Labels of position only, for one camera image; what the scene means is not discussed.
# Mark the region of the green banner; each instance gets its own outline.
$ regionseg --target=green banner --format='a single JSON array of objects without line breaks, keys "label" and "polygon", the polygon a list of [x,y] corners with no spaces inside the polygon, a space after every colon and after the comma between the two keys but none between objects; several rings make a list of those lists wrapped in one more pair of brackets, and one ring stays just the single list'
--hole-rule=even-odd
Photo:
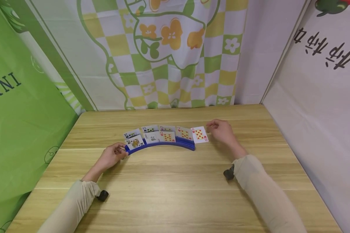
[{"label": "green banner", "polygon": [[0,233],[77,115],[0,12]]}]

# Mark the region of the flower print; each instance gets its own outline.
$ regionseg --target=flower print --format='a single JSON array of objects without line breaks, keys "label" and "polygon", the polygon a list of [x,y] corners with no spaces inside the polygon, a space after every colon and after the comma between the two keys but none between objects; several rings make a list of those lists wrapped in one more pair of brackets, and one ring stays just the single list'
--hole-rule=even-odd
[{"label": "flower print", "polygon": [[199,86],[200,83],[203,82],[203,80],[200,78],[199,75],[197,75],[196,77],[194,77],[193,82],[194,82],[194,84],[195,84],[196,86]]},{"label": "flower print", "polygon": [[224,49],[229,50],[231,53],[234,53],[235,50],[240,47],[240,43],[237,42],[237,37],[234,39],[226,39],[226,43]]},{"label": "flower print", "polygon": [[135,18],[131,14],[123,15],[124,20],[126,21],[126,28],[133,28],[135,26]]},{"label": "flower print", "polygon": [[144,86],[143,89],[144,89],[144,94],[148,94],[153,91],[154,87],[151,84],[149,84],[148,86]]},{"label": "flower print", "polygon": [[148,27],[145,24],[140,24],[139,28],[143,37],[149,37],[151,39],[155,39],[157,37],[155,33],[157,27],[154,24],[151,24]]},{"label": "flower print", "polygon": [[218,99],[218,105],[225,105],[226,103],[228,103],[229,100],[227,100],[227,98],[219,98]]},{"label": "flower print", "polygon": [[181,24],[178,18],[173,18],[170,22],[170,27],[163,26],[161,35],[163,37],[162,44],[169,44],[173,50],[177,50],[181,45],[180,36],[183,34]]},{"label": "flower print", "polygon": [[152,12],[156,12],[161,5],[161,2],[167,2],[168,0],[149,0],[149,7]]},{"label": "flower print", "polygon": [[200,48],[202,46],[202,36],[205,33],[205,29],[200,29],[198,32],[191,32],[188,35],[187,45],[191,49]]}]

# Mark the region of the wooden table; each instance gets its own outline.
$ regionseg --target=wooden table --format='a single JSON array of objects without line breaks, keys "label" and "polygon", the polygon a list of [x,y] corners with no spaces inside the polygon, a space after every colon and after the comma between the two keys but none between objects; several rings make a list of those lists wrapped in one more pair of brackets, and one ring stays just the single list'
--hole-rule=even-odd
[{"label": "wooden table", "polygon": [[[7,233],[36,232],[103,149],[145,125],[198,127],[228,120],[240,142],[284,189],[308,232],[341,232],[262,105],[87,112],[81,115]],[[76,232],[268,232],[237,181],[225,148],[210,138],[196,151],[174,146],[134,153],[99,180],[110,196],[94,201]]]}]

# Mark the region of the playing card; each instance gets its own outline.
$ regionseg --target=playing card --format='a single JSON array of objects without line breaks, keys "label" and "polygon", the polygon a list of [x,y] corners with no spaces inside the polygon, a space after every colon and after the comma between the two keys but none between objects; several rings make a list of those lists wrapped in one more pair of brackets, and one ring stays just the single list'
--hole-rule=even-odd
[{"label": "playing card", "polygon": [[193,141],[193,133],[189,128],[176,127],[176,136]]},{"label": "playing card", "polygon": [[175,132],[161,131],[160,136],[163,142],[175,142]]},{"label": "playing card", "polygon": [[155,132],[158,131],[158,125],[148,125],[145,127],[141,127],[143,133]]},{"label": "playing card", "polygon": [[172,131],[175,132],[175,126],[173,125],[160,125],[159,126],[160,131]]},{"label": "playing card", "polygon": [[144,145],[144,141],[143,138],[141,138],[141,135],[137,135],[133,138],[126,139],[126,144],[130,150],[133,150]]},{"label": "playing card", "polygon": [[124,137],[125,139],[128,139],[128,138],[132,138],[132,137],[137,136],[137,135],[141,135],[141,132],[140,132],[140,130],[139,130],[138,128],[126,132],[126,133],[123,135],[123,137]]},{"label": "playing card", "polygon": [[208,142],[206,131],[204,127],[191,128],[193,134],[193,140],[195,143]]},{"label": "playing card", "polygon": [[154,142],[160,142],[161,137],[158,131],[156,132],[150,132],[150,133],[144,133],[144,138],[146,141],[146,144],[154,143]]}]

